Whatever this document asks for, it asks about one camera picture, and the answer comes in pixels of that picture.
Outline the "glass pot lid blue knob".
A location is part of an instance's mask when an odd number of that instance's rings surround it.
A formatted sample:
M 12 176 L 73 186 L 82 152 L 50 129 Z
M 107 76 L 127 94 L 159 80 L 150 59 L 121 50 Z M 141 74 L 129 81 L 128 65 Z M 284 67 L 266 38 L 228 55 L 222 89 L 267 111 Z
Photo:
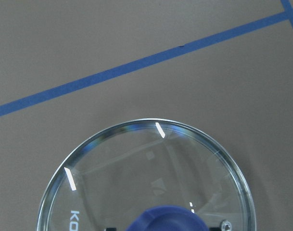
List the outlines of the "glass pot lid blue knob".
M 38 231 L 254 231 L 248 184 L 212 137 L 139 119 L 85 140 L 41 200 Z

